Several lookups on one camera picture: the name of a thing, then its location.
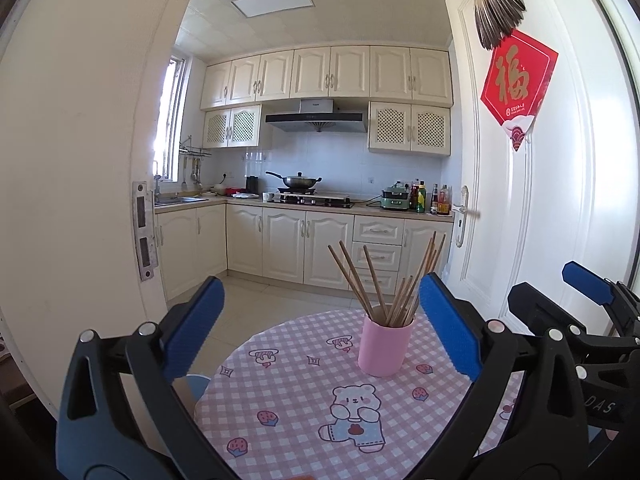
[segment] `window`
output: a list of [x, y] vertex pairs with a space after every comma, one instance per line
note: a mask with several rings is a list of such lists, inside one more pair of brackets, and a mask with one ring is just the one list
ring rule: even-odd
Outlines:
[[163, 180], [178, 181], [178, 150], [180, 149], [180, 127], [184, 107], [182, 85], [184, 83], [184, 60], [172, 56], [164, 75], [158, 132], [154, 143], [155, 174]]

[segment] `ceiling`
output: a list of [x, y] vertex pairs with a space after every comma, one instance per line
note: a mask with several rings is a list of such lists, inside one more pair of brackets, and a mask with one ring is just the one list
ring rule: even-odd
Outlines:
[[176, 45], [212, 63], [318, 43], [410, 43], [446, 48], [445, 0], [313, 0], [315, 7], [244, 17], [232, 0], [190, 0]]

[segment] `blue gripper pad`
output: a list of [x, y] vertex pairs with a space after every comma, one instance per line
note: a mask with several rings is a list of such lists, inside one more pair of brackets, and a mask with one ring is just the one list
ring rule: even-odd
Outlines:
[[613, 301], [613, 293], [609, 283], [576, 262], [569, 262], [564, 266], [562, 279], [593, 303], [604, 305], [611, 304]]
[[175, 305], [166, 314], [161, 326], [166, 324], [172, 330], [164, 342], [162, 374], [168, 381], [188, 373], [224, 304], [225, 289], [214, 278], [207, 280], [191, 301]]
[[458, 302], [434, 273], [422, 279], [419, 293], [422, 310], [456, 370], [475, 381], [482, 370], [478, 325], [484, 321], [475, 310], [468, 311], [468, 306], [473, 309], [470, 303]]

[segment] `green and yellow bottle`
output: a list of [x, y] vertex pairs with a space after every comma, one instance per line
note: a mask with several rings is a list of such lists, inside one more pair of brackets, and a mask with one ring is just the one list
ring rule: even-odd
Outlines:
[[415, 206], [417, 213], [424, 213], [424, 205], [427, 202], [427, 190], [424, 187], [424, 181], [420, 181], [420, 187], [418, 187], [418, 203]]

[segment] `chopsticks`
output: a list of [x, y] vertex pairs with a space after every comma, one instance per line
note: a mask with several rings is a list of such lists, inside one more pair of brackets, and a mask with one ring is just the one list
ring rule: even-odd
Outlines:
[[347, 247], [344, 245], [343, 241], [340, 241], [340, 249], [342, 250], [344, 260], [347, 262], [347, 266], [349, 267], [349, 270], [351, 272], [346, 269], [346, 267], [342, 263], [342, 260], [334, 251], [334, 248], [331, 247], [331, 245], [329, 245], [329, 251], [334, 257], [338, 268], [347, 280], [347, 283], [351, 287], [351, 290], [353, 290], [353, 293], [355, 294], [357, 300], [360, 302], [367, 316], [369, 316], [369, 319], [382, 326], [390, 328], [401, 328], [407, 326], [414, 320], [414, 315], [416, 313], [416, 310], [418, 309], [418, 306], [420, 305], [420, 300], [417, 294], [411, 306], [409, 306], [409, 300], [414, 293], [418, 281], [435, 270], [440, 259], [440, 254], [442, 253], [442, 248], [444, 247], [446, 237], [446, 234], [442, 235], [442, 240], [440, 240], [438, 249], [436, 249], [436, 231], [433, 232], [433, 235], [429, 240], [427, 249], [424, 253], [424, 256], [422, 257], [422, 261], [420, 262], [420, 266], [418, 267], [417, 272], [415, 273], [415, 275], [411, 275], [408, 278], [402, 278], [402, 281], [398, 286], [398, 290], [396, 291], [396, 295], [393, 298], [391, 304], [387, 304], [384, 300], [380, 284], [378, 283], [376, 270], [373, 266], [373, 262], [369, 254], [369, 249], [367, 248], [367, 246], [363, 247], [364, 255], [367, 260], [367, 266], [369, 267], [369, 272], [371, 274], [371, 279], [373, 280], [373, 285], [378, 297], [378, 302], [380, 303], [380, 310], [377, 312], [371, 305], [369, 296], [367, 295], [367, 292], [362, 285], [360, 275], [358, 274], [358, 269], [355, 267], [353, 260], [351, 259], [351, 255], [349, 254], [349, 251], [347, 250]]

